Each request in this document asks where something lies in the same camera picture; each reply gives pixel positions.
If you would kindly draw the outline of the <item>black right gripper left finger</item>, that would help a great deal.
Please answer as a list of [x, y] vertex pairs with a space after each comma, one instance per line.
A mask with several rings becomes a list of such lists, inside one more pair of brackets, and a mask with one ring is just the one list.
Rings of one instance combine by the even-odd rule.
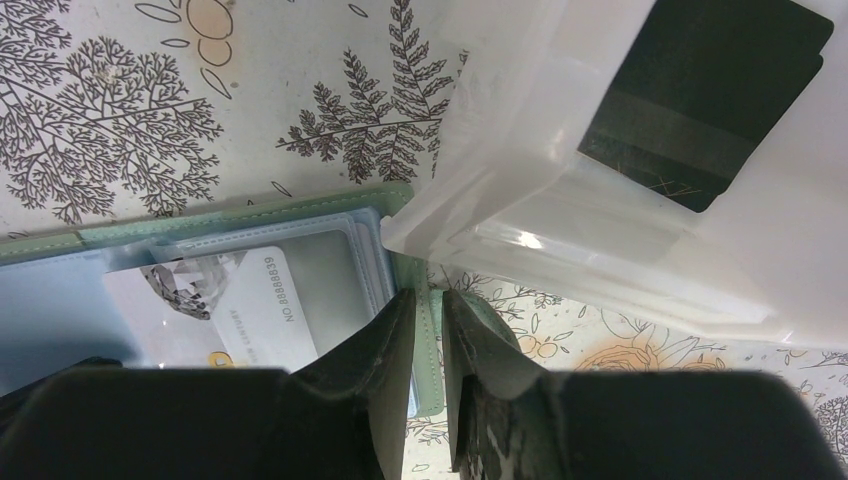
[[68, 369], [1, 437], [5, 479], [398, 479], [416, 294], [308, 366]]

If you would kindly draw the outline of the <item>green leather card holder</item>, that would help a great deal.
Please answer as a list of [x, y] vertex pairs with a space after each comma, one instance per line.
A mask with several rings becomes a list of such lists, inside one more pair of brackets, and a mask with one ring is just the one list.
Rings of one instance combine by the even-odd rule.
[[385, 305], [380, 311], [401, 290], [416, 293], [407, 415], [438, 414], [446, 405], [439, 347], [441, 303], [429, 285], [423, 262], [389, 252], [383, 242], [385, 221], [412, 196], [408, 185], [390, 182], [320, 197], [5, 242], [1, 246], [1, 392], [9, 395], [77, 365], [101, 362], [159, 368], [146, 360], [105, 288], [107, 273], [277, 247], [275, 243], [284, 238], [339, 229], [351, 236], [371, 278], [381, 286]]

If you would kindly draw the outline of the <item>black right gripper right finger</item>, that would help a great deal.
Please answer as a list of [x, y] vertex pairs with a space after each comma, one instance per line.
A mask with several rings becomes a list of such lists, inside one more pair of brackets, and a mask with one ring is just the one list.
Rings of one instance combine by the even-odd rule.
[[451, 466], [464, 479], [840, 479], [813, 416], [757, 372], [550, 371], [491, 308], [442, 297]]

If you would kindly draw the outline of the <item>white credit card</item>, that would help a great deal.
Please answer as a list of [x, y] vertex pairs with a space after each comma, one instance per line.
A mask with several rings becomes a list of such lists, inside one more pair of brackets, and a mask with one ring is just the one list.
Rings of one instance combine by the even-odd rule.
[[278, 247], [114, 271], [103, 283], [153, 366], [295, 371], [318, 357]]

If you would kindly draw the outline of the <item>white plastic card box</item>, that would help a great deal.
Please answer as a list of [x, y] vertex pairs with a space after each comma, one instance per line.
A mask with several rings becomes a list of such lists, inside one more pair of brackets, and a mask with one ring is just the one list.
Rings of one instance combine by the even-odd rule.
[[695, 335], [847, 345], [847, 5], [820, 71], [701, 213], [579, 150], [658, 1], [454, 1], [469, 50], [395, 252]]

